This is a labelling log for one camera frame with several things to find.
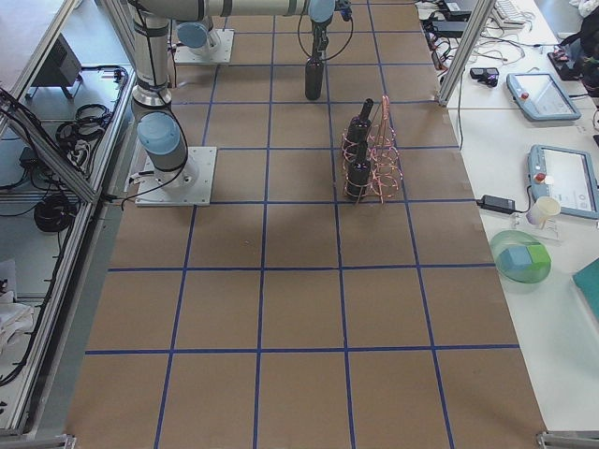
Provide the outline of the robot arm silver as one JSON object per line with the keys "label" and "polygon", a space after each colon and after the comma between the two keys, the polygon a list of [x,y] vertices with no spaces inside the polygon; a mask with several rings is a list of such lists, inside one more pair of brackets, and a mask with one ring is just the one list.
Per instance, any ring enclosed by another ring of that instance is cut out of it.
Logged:
{"label": "robot arm silver", "polygon": [[139,143],[153,163],[157,184],[174,189],[196,174],[182,128],[171,110],[168,88],[168,32],[176,22],[177,35],[188,48],[208,45],[214,16],[302,16],[314,28],[313,55],[326,47],[326,30],[334,1],[130,1],[135,32],[133,107]]}
{"label": "robot arm silver", "polygon": [[214,31],[211,18],[201,22],[177,22],[179,41],[192,53],[207,56],[219,50],[221,39]]}

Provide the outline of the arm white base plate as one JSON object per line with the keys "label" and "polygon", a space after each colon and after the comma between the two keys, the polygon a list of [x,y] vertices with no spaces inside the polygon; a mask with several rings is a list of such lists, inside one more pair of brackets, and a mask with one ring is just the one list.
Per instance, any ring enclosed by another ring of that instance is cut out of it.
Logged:
{"label": "arm white base plate", "polygon": [[216,147],[190,147],[183,173],[175,177],[176,171],[155,171],[147,155],[143,169],[151,174],[140,179],[135,203],[141,207],[209,206],[216,158]]}
{"label": "arm white base plate", "polygon": [[233,47],[234,31],[216,29],[198,31],[179,37],[175,62],[180,65],[228,65]]}

